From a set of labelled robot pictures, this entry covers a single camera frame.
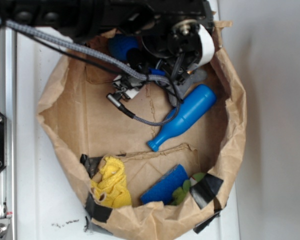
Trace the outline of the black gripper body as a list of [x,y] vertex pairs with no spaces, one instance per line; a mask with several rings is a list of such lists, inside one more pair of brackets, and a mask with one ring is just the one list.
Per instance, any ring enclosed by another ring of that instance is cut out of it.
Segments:
[[156,75],[158,82],[165,82],[165,77],[183,82],[183,74],[211,61],[213,28],[212,16],[139,15],[127,22],[126,34],[139,36],[142,50],[128,47],[126,61],[145,77]]

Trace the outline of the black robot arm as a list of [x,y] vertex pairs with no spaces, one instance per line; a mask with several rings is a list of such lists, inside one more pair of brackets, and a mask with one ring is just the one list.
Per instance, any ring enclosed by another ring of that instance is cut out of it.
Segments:
[[116,67],[117,88],[179,85],[215,53],[207,0],[0,0],[0,29]]

